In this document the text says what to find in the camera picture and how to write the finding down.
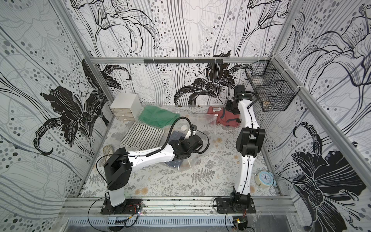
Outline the dark blue garment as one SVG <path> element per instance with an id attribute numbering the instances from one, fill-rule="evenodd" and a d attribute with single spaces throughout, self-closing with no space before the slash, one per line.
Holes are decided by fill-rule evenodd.
<path id="1" fill-rule="evenodd" d="M 185 138 L 184 133 L 182 133 L 180 131 L 173 131 L 171 136 L 170 136 L 170 141 L 172 141 L 172 140 L 183 140 L 184 138 Z M 177 159 L 177 160 L 174 160 L 174 161 L 164 162 L 164 164 L 171 167 L 171 168 L 175 168 L 176 170 L 179 170 L 183 161 L 184 161 L 183 159 Z"/>

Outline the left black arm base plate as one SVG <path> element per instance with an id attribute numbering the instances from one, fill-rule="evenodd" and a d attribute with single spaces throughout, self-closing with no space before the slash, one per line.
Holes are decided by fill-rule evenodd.
<path id="1" fill-rule="evenodd" d="M 109 198 L 105 199 L 101 207 L 102 215 L 135 215 L 140 211 L 141 199 L 126 199 L 124 203 L 112 206 Z"/>

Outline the red garment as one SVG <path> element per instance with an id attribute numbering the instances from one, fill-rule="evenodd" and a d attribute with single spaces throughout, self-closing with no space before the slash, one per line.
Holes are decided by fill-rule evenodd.
<path id="1" fill-rule="evenodd" d="M 216 115 L 216 123 L 226 127 L 239 127 L 241 124 L 240 115 L 235 115 L 227 111 L 225 107 L 212 107 L 208 108 L 207 114 Z"/>

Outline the black white striped garment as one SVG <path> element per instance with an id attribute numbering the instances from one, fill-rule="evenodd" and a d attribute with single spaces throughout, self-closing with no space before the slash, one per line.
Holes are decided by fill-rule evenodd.
<path id="1" fill-rule="evenodd" d="M 148 150 L 159 146 L 164 130 L 146 124 L 134 122 L 121 140 L 124 147 Z"/>

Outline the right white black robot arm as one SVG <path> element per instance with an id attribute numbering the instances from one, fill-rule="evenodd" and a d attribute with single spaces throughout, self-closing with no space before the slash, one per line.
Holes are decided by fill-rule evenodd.
<path id="1" fill-rule="evenodd" d="M 238 176 L 230 196 L 230 204 L 250 206 L 250 182 L 253 177 L 253 165 L 260 153 L 265 138 L 265 130 L 256 120 L 253 105 L 255 93 L 246 91 L 243 85 L 236 85 L 234 97 L 227 101 L 227 111 L 240 116 L 242 128 L 237 137 L 236 150 L 240 153 Z"/>

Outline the green garment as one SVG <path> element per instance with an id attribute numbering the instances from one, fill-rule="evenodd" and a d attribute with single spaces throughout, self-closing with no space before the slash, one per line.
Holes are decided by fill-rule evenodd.
<path id="1" fill-rule="evenodd" d="M 172 125 L 179 117 L 179 114 L 173 113 L 166 109 L 162 109 L 154 105 L 147 105 L 139 115 L 138 120 L 149 126 L 164 128 Z"/>

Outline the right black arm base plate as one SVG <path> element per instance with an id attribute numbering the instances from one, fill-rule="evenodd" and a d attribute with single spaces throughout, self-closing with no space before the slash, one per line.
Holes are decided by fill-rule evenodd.
<path id="1" fill-rule="evenodd" d="M 217 197 L 213 201 L 219 214 L 255 214 L 255 204 L 250 194 L 231 193 L 229 198 Z"/>

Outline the small electronics board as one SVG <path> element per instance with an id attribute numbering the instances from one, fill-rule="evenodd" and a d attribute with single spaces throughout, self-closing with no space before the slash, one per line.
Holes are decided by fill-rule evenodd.
<path id="1" fill-rule="evenodd" d="M 248 226 L 247 219 L 245 217 L 235 218 L 233 220 L 234 227 L 239 231 L 244 231 Z"/>

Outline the white mini drawer unit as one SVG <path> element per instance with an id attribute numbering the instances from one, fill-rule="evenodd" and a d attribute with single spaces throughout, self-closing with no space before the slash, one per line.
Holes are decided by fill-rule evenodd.
<path id="1" fill-rule="evenodd" d="M 135 93 L 119 93 L 110 109 L 117 120 L 136 121 L 142 111 L 142 104 Z"/>

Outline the light blue alarm clock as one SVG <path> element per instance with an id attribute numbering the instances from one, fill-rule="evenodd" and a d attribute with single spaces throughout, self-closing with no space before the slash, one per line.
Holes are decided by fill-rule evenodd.
<path id="1" fill-rule="evenodd" d="M 268 171 L 261 171 L 255 175 L 255 183 L 258 187 L 266 189 L 269 188 L 270 186 L 273 186 L 275 180 L 273 178 L 272 173 Z"/>

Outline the aluminium mounting rail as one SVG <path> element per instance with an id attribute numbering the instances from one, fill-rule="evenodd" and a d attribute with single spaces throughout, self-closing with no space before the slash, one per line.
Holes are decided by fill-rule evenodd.
<path id="1" fill-rule="evenodd" d="M 259 215 L 294 215 L 298 212 L 289 196 L 252 196 Z M 84 216 L 87 212 L 100 215 L 103 200 L 97 197 L 68 198 L 60 216 Z M 215 197 L 143 197 L 142 216 L 214 216 L 217 214 Z"/>

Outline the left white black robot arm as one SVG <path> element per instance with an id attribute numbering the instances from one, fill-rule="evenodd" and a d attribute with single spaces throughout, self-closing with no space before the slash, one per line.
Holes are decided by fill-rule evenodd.
<path id="1" fill-rule="evenodd" d="M 188 132 L 185 137 L 171 141 L 172 131 L 176 123 L 182 119 L 188 123 Z M 161 162 L 184 160 L 193 153 L 205 153 L 209 148 L 210 140 L 208 139 L 204 146 L 197 132 L 197 126 L 193 125 L 187 117 L 179 117 L 171 125 L 163 146 L 142 151 L 126 151 L 125 148 L 120 148 L 110 155 L 103 168 L 111 206 L 116 207 L 125 203 L 124 187 L 132 172 Z"/>

